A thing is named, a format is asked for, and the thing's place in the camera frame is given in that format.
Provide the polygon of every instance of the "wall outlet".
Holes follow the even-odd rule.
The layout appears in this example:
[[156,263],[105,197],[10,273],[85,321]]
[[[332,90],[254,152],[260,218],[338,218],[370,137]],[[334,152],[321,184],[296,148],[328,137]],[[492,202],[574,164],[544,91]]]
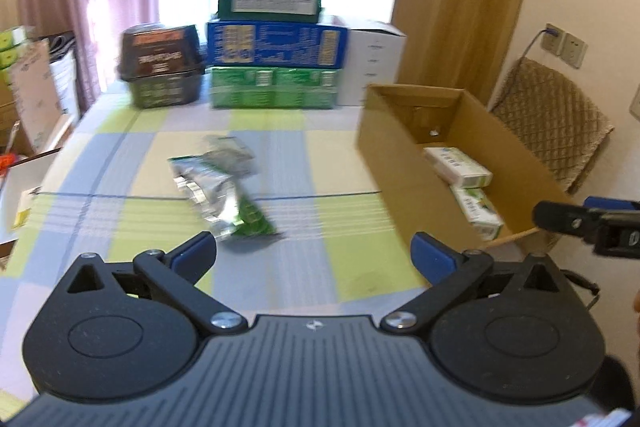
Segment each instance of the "wall outlet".
[[634,96],[633,101],[631,102],[631,107],[629,107],[629,112],[631,115],[636,117],[636,120],[640,120],[640,87],[636,91],[636,95]]
[[548,33],[542,35],[542,49],[558,56],[560,54],[560,51],[562,51],[562,43],[564,42],[565,31],[558,28],[558,26],[553,26],[552,24],[547,24],[546,29],[557,31],[558,36],[555,37]]
[[575,35],[567,33],[562,45],[560,58],[570,66],[578,69],[582,65],[584,54],[587,52],[587,44]]

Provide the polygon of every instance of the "white product box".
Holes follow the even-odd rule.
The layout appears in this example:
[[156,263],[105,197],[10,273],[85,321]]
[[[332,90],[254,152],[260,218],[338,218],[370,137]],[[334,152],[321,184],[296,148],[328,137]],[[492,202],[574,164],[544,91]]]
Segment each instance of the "white product box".
[[452,187],[486,187],[493,178],[491,171],[455,147],[425,147],[424,155],[438,175]]
[[364,105],[368,84],[393,84],[406,35],[391,24],[340,17],[349,28],[338,105]]
[[0,257],[8,255],[18,239],[14,223],[23,192],[42,185],[59,151],[54,149],[15,163],[4,180],[0,178]]
[[451,187],[451,190],[466,220],[476,229],[478,235],[485,241],[492,241],[498,237],[504,222],[495,212],[484,192],[480,188]]

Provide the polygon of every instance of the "green snack bag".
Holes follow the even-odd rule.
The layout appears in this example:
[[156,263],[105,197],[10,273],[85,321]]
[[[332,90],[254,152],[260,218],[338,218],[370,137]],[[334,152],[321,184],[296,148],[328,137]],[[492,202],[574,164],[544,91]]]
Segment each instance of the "green snack bag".
[[255,173],[255,156],[238,138],[209,135],[205,142],[209,150],[201,158],[210,167],[239,178]]
[[209,222],[216,239],[277,234],[276,228],[228,172],[202,156],[170,158],[174,181]]

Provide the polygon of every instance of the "power cord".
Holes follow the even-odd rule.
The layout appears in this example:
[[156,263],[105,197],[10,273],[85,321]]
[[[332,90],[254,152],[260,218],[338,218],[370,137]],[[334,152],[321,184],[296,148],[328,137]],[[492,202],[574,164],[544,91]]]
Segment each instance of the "power cord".
[[591,301],[587,304],[587,309],[590,310],[593,308],[593,305],[600,300],[600,286],[596,283],[591,282],[584,275],[580,275],[579,273],[574,272],[573,270],[560,270],[562,275],[564,275],[569,282],[574,283],[576,286],[580,286],[580,288],[584,288],[591,292],[591,296],[593,297]]
[[501,94],[498,101],[494,104],[494,107],[492,107],[491,112],[495,112],[504,103],[507,97],[511,94],[511,90],[518,83],[518,75],[520,74],[520,68],[522,66],[522,62],[524,58],[527,56],[527,54],[529,53],[533,45],[536,43],[536,41],[540,38],[540,35],[544,35],[545,33],[548,33],[549,35],[553,35],[554,37],[557,37],[560,34],[558,33],[557,30],[554,30],[552,28],[545,28],[543,30],[540,30],[538,33],[536,33],[536,36],[531,39],[531,42],[524,50],[524,53],[520,55],[520,59],[518,60],[518,65],[516,66],[516,69],[513,72],[513,82],[511,82],[511,84],[507,87],[507,89],[505,89],[504,92]]

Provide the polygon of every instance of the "plaid tablecloth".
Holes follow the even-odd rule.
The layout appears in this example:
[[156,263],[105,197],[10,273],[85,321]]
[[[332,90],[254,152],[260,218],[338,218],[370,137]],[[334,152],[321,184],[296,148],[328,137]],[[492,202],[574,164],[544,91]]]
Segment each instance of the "plaid tablecloth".
[[167,158],[204,153],[207,134],[238,136],[257,156],[246,190],[284,232],[270,245],[219,244],[198,287],[244,314],[372,314],[425,281],[355,148],[360,108],[136,110],[123,86],[102,95],[52,165],[7,270],[0,272],[0,396],[30,399],[22,338],[82,252],[130,261],[206,229],[178,192]]

